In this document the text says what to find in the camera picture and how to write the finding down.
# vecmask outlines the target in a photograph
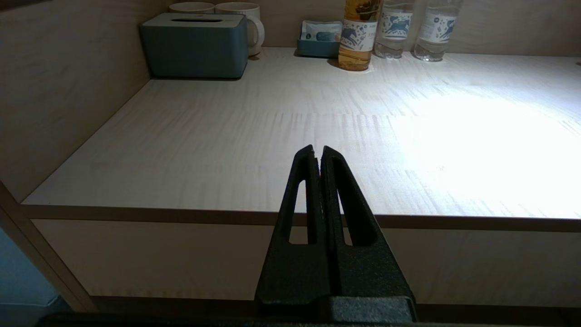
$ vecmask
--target wood grain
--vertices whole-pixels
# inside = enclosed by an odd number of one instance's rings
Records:
[[[271,226],[34,224],[93,296],[251,300],[272,233]],[[293,243],[306,240],[306,228],[293,231]],[[581,306],[581,234],[383,232],[418,303]]]
[[[304,19],[342,20],[345,8],[345,0],[252,2],[261,6],[267,47],[295,47]],[[415,8],[406,51],[413,47],[418,36],[426,0],[416,0]],[[578,0],[465,0],[449,52],[579,56],[581,22],[577,16],[580,10]]]
[[[137,26],[158,0],[0,12],[0,180],[22,201],[148,80]]]
[[[43,1],[50,0],[4,0],[2,3],[0,3],[0,11],[14,9],[22,6],[30,6]]]
[[[278,212],[313,144],[344,154],[376,215],[581,218],[576,58],[349,73],[292,54],[267,48],[239,81],[149,82],[24,203]]]

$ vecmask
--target small blue tray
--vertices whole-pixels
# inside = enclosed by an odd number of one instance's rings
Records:
[[[322,58],[337,58],[339,56],[339,42],[297,40],[296,45],[299,56]]]

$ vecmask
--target mug handle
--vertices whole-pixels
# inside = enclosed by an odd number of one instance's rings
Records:
[[[260,19],[256,17],[246,16],[246,18],[256,26],[256,30],[258,31],[258,40],[256,40],[256,43],[254,44],[249,44],[248,47],[253,48],[262,46],[262,43],[264,43],[264,25],[262,25]]]

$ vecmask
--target bottle label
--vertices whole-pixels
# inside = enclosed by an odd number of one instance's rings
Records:
[[[431,43],[448,43],[454,31],[457,16],[426,13],[420,38]]]
[[[354,22],[345,19],[341,32],[341,46],[354,51],[371,51],[377,22]]]
[[[388,40],[405,40],[407,33],[410,31],[412,14],[401,9],[392,9],[384,6],[379,24],[380,35]]]

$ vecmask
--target black plastic part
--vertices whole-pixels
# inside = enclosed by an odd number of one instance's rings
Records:
[[[297,192],[303,180],[309,244],[290,244]],[[293,160],[256,288],[254,299],[264,315],[304,316],[313,300],[331,293],[319,182],[319,167],[310,145],[297,152]]]
[[[308,245],[289,243],[306,181]],[[352,246],[345,244],[339,196]],[[319,322],[415,321],[412,292],[344,157],[310,145],[295,155],[256,289],[259,312]]]
[[[321,160],[333,295],[408,297],[413,294],[343,155],[325,147]],[[345,244],[339,197],[353,246]]]

